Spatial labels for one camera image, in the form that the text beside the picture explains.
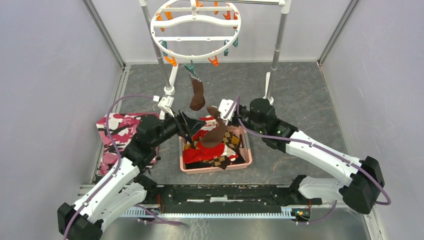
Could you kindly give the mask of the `brown striped-cuff sock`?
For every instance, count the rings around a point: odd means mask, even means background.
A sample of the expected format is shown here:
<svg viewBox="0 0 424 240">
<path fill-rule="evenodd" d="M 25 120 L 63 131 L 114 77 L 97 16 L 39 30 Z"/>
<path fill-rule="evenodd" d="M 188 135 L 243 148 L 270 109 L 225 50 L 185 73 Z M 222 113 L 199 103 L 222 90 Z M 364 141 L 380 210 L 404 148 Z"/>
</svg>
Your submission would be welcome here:
<svg viewBox="0 0 424 240">
<path fill-rule="evenodd" d="M 206 100 L 204 97 L 204 85 L 202 80 L 193 68 L 189 71 L 189 76 L 193 89 L 193 97 L 191 99 L 189 107 L 193 111 L 199 111 L 206 104 Z"/>
</svg>

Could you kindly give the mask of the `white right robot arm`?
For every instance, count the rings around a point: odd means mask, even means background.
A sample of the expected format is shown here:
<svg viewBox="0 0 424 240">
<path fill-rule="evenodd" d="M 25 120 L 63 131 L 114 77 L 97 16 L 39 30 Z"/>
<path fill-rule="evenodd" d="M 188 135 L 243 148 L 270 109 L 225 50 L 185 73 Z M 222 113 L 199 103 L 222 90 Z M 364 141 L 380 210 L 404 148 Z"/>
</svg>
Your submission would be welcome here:
<svg viewBox="0 0 424 240">
<path fill-rule="evenodd" d="M 391 205 L 377 159 L 351 156 L 316 141 L 278 118 L 268 99 L 256 98 L 249 106 L 239 101 L 237 97 L 220 102 L 220 117 L 226 125 L 242 127 L 247 133 L 260 137 L 271 149 L 305 160 L 331 175 L 330 178 L 300 177 L 299 184 L 288 191 L 293 203 L 302 204 L 315 198 L 342 201 L 364 215 L 375 205 Z"/>
</svg>

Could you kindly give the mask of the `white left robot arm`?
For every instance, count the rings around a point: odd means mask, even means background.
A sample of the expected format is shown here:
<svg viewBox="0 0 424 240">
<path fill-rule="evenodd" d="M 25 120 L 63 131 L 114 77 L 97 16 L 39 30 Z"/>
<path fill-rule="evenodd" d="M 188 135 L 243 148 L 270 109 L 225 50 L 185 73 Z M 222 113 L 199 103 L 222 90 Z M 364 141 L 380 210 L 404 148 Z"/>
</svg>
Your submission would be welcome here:
<svg viewBox="0 0 424 240">
<path fill-rule="evenodd" d="M 143 115 L 123 154 L 111 170 L 72 205 L 57 210 L 58 228 L 65 240 L 99 240 L 106 228 L 131 207 L 157 198 L 156 183 L 143 174 L 159 145 L 178 135 L 190 139 L 205 121 L 179 111 L 164 120 Z"/>
</svg>

